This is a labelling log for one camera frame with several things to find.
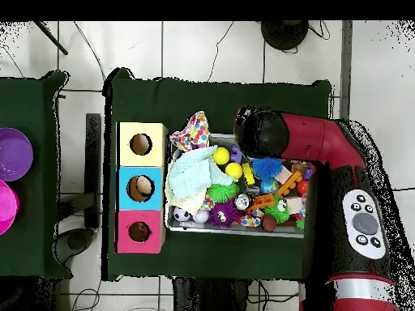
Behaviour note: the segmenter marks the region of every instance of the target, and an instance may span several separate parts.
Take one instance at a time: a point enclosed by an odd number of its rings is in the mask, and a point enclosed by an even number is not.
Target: stacked boxes
[[[160,123],[117,124],[115,253],[161,250],[167,136]]]

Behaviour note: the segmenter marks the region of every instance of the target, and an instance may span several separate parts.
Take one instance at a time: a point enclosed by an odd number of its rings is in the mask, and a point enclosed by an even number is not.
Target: orange toy
[[[289,189],[295,188],[297,182],[302,180],[302,174],[297,170],[289,177],[289,179],[278,189],[276,192],[277,196],[287,195],[289,193]]]
[[[264,207],[271,207],[272,205],[274,205],[274,203],[275,200],[273,194],[260,195],[258,197],[255,197],[254,204],[252,205],[252,207],[248,207],[247,209],[245,209],[245,212],[253,211],[258,208],[263,209]]]

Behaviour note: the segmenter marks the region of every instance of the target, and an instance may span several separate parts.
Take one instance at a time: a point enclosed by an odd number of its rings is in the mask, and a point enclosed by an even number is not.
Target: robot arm
[[[309,180],[301,311],[398,311],[389,252],[366,160],[339,122],[243,107],[234,120],[241,151],[307,160]]]

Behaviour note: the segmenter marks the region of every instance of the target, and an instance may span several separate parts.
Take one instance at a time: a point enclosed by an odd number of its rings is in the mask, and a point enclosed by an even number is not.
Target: green table
[[[0,78],[0,127],[22,131],[34,155],[29,172],[8,183],[19,196],[20,208],[13,226],[0,236],[1,276],[71,277],[52,252],[59,195],[53,107],[65,80],[60,71],[40,80]]]
[[[197,232],[167,232],[159,254],[115,254],[115,124],[117,121],[161,122],[172,133],[203,110],[212,133],[232,134],[233,116],[242,105],[267,106],[288,113],[328,117],[331,85],[285,83],[192,83],[178,79],[133,79],[127,69],[108,77],[104,94],[105,158],[102,272],[118,275],[176,275],[235,279],[300,279],[302,240]]]

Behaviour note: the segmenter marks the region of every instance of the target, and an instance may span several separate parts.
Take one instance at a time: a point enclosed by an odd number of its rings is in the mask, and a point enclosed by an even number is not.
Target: yellow ball
[[[231,162],[226,166],[225,173],[237,180],[242,176],[242,166],[236,162]]]
[[[227,164],[229,161],[229,151],[226,148],[218,147],[216,151],[213,153],[213,159],[215,160],[216,164],[220,166],[222,164]]]

